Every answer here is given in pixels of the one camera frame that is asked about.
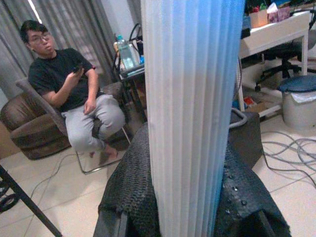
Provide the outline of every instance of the white desk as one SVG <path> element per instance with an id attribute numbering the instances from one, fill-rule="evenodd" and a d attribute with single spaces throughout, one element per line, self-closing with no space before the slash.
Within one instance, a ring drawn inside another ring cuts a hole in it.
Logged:
<path id="1" fill-rule="evenodd" d="M 279 44 L 302 38 L 302 74 L 306 75 L 309 21 L 309 12 L 300 12 L 281 22 L 252 29 L 250 36 L 240 41 L 239 57 L 245 58 Z M 238 91 L 238 101 L 240 110 L 244 111 L 242 86 Z M 262 117 L 280 108 L 280 105 L 276 105 L 260 112 L 259 115 Z"/>

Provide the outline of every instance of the gray sweatpants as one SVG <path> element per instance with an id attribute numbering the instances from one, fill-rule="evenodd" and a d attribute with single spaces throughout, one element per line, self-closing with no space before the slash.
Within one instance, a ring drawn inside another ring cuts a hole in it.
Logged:
<path id="1" fill-rule="evenodd" d="M 93 152 L 105 149 L 103 140 L 118 132 L 125 124 L 124 113 L 112 95 L 101 95 L 96 99 L 96 109 L 83 114 L 84 105 L 66 112 L 62 116 L 66 119 L 68 139 L 72 147 L 78 152 Z M 102 125 L 99 139 L 92 137 L 93 120 L 99 118 Z"/>

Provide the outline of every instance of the smartphone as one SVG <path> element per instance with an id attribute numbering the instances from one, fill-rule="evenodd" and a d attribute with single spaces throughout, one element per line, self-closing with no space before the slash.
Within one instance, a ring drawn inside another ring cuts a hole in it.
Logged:
<path id="1" fill-rule="evenodd" d="M 73 73 L 77 73 L 77 72 L 79 72 L 81 69 L 82 69 L 82 63 L 79 63 L 79 64 L 77 64 L 77 65 L 73 68 L 72 72 L 73 72 Z"/>

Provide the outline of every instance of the white pleated column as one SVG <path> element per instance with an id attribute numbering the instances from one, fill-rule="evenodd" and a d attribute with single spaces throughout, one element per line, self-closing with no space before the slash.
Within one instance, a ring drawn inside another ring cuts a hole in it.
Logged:
<path id="1" fill-rule="evenodd" d="M 151 171 L 164 237 L 211 236 L 243 0 L 142 0 Z"/>

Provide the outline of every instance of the trash can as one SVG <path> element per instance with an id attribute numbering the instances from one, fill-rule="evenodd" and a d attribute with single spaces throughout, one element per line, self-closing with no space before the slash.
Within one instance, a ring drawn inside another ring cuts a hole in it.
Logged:
<path id="1" fill-rule="evenodd" d="M 284 123 L 304 130 L 316 126 L 316 76 L 299 76 L 284 80 L 278 87 L 282 92 Z"/>

